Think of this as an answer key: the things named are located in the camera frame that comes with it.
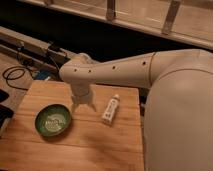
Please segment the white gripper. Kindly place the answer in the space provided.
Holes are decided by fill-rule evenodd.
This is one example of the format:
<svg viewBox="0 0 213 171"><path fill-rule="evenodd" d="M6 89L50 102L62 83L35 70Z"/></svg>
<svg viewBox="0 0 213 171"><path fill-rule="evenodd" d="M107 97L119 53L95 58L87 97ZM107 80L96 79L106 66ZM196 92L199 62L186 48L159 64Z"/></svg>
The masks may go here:
<svg viewBox="0 0 213 171"><path fill-rule="evenodd" d="M72 101L71 106L72 113L75 113L75 110L78 108L78 104L88 104L94 112L97 111L96 106L92 103L92 90L89 84L71 84L72 91Z"/></svg>

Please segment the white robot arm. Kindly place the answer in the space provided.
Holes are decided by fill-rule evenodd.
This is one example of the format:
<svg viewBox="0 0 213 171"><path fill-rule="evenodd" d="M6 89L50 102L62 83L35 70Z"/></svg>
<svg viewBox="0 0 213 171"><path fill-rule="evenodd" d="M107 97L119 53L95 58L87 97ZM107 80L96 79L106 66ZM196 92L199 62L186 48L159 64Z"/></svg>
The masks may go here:
<svg viewBox="0 0 213 171"><path fill-rule="evenodd" d="M213 171L212 52L160 51L102 63L79 53L59 74L71 85L74 106L92 103L92 84L149 90L145 171Z"/></svg>

